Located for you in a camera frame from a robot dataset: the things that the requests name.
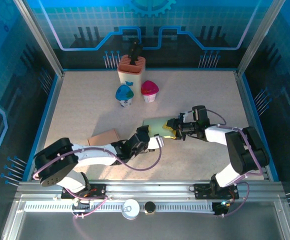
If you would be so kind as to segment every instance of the gear logo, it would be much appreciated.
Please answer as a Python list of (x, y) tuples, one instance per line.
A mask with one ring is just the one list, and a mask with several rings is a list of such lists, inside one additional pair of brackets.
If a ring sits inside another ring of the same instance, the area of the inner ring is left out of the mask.
[(13, 19), (15, 6), (12, 0), (0, 0), (0, 20), (6, 25)]
[(176, 0), (129, 0), (128, 5), (135, 14), (140, 14), (142, 17), (147, 15), (158, 17), (159, 14), (164, 14), (166, 10), (171, 9), (171, 5), (175, 4)]

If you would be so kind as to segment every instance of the brown box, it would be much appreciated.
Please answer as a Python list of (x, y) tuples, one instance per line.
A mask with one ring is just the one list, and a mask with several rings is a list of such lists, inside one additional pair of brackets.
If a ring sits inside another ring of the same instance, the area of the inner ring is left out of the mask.
[(119, 140), (120, 137), (114, 128), (87, 139), (90, 146), (104, 146)]

